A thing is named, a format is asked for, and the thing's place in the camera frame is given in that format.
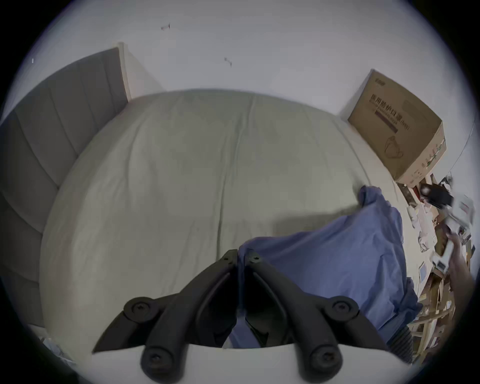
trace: bed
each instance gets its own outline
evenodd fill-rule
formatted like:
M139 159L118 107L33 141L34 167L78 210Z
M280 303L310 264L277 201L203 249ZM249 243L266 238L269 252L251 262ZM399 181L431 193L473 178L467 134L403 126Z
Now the bed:
M116 68L118 84L121 64ZM405 199L348 123L245 92L165 92L128 103L124 97L64 165L49 204L38 204L45 221L22 217L36 231L29 229L36 236L30 248L11 247L17 253L2 261L11 274L38 284L30 296L10 284L24 321L45 326L75 361L91 353L127 300L179 292L253 237L319 228L354 212L362 185L380 187L401 213L407 274L416 292L422 289L419 267L431 263ZM29 193L25 204L35 198ZM21 216L6 204L12 217ZM27 259L30 250L38 258Z

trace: black object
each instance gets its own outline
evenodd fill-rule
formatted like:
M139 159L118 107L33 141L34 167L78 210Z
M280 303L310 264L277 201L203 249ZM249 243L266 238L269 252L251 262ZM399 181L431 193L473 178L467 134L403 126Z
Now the black object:
M443 209L446 205L452 206L453 197L445 187L437 184L421 184L419 192L431 205L439 209Z
M416 206L417 203L415 202L415 199L413 198L412 194L410 193L410 189L405 184L400 184L397 183L398 188L402 192L403 197L405 197L405 200L407 201L408 205L411 206Z
M336 375L342 366L338 343L387 350L354 300L306 294L254 252L244 273L247 324L263 347L295 342L306 380L323 382ZM175 382L187 344L225 343L237 321L238 286L237 250L230 250L180 293L127 302L93 352L145 345L144 373L159 383Z
M412 363L413 357L413 337L410 329L405 325L401 327L387 341L390 352L401 358L407 364Z

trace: headboard panel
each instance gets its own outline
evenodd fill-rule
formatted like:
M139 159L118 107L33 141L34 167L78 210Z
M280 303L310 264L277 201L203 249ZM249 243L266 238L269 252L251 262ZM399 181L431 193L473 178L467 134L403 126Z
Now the headboard panel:
M0 272L23 321L43 326L42 233L79 154L127 104L119 49L76 61L25 96L0 126Z

